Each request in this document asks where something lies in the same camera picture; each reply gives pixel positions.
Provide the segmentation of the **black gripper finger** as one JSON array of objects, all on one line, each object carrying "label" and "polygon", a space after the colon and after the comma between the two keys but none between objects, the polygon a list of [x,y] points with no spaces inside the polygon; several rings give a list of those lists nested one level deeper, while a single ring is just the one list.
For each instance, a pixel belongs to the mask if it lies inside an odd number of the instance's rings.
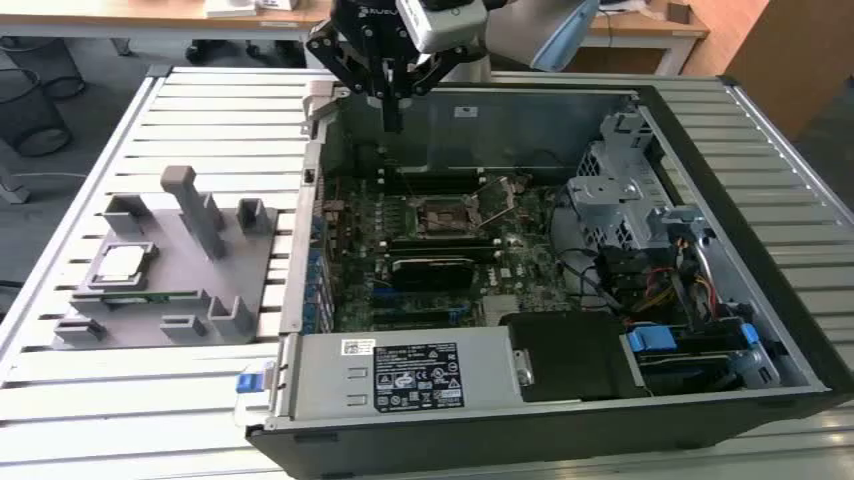
[{"label": "black gripper finger", "polygon": [[339,36],[345,32],[334,22],[319,24],[309,36],[309,51],[354,94],[365,94],[379,103],[383,130],[394,133],[395,97],[386,76],[379,27],[375,21],[359,19],[346,21],[345,25],[351,36],[342,43]]},{"label": "black gripper finger", "polygon": [[469,48],[455,47],[431,54],[427,61],[410,67],[410,62],[395,58],[393,63],[393,132],[403,130],[401,101],[425,96],[451,70],[469,62]]}]

